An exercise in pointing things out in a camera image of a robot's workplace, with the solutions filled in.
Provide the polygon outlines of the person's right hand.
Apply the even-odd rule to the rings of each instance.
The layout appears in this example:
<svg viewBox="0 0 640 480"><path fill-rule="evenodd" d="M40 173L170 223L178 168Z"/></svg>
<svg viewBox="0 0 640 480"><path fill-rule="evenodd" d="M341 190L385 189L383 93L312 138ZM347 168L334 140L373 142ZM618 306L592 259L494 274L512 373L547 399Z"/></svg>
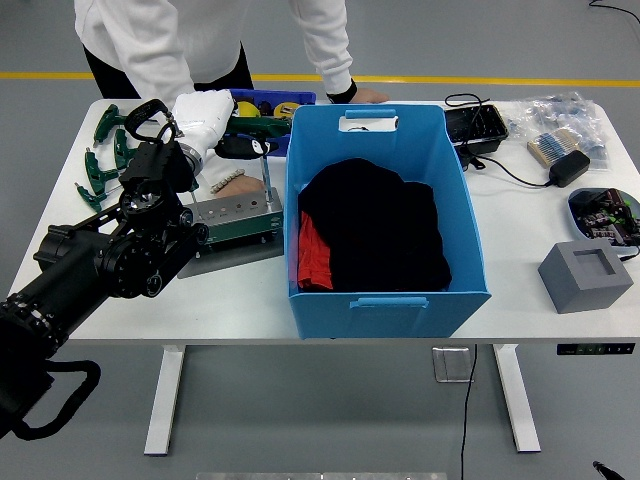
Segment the person's right hand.
<svg viewBox="0 0 640 480"><path fill-rule="evenodd" d="M261 180L251 176L241 175L229 181L224 187L215 193L215 197L225 198L263 190L264 183Z"/></svg>

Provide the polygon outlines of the person's left hand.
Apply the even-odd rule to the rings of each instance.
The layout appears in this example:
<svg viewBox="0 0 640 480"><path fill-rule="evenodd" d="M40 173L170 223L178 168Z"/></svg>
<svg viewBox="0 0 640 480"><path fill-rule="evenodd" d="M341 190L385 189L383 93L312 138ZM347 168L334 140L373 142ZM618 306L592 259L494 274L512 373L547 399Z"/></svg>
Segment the person's left hand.
<svg viewBox="0 0 640 480"><path fill-rule="evenodd" d="M355 95L351 99L351 104L380 104L390 100L390 97L377 90L365 87L358 87Z"/></svg>

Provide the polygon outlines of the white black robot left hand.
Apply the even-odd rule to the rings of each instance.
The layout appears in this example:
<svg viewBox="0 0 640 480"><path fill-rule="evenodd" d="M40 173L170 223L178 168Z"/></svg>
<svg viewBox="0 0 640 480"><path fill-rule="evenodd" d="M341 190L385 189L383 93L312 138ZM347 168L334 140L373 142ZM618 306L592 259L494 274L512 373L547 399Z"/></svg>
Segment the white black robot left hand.
<svg viewBox="0 0 640 480"><path fill-rule="evenodd" d="M177 97L172 111L181 135L178 143L194 165L202 166L213 150L224 159L252 160L279 149L269 133L228 130L235 120L235 102L229 90L196 91Z"/></svg>

